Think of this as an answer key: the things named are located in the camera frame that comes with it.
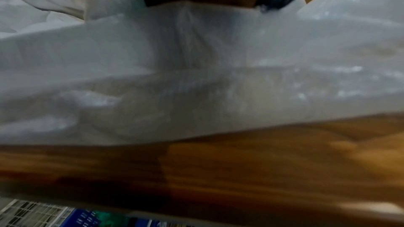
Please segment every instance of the metal grate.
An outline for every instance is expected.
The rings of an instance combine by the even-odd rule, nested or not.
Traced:
[[[0,210],[1,227],[59,227],[73,208],[13,200]]]

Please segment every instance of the translucent plastic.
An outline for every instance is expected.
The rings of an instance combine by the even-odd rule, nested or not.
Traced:
[[[182,2],[1,40],[0,142],[151,143],[401,112],[402,1],[298,14]]]

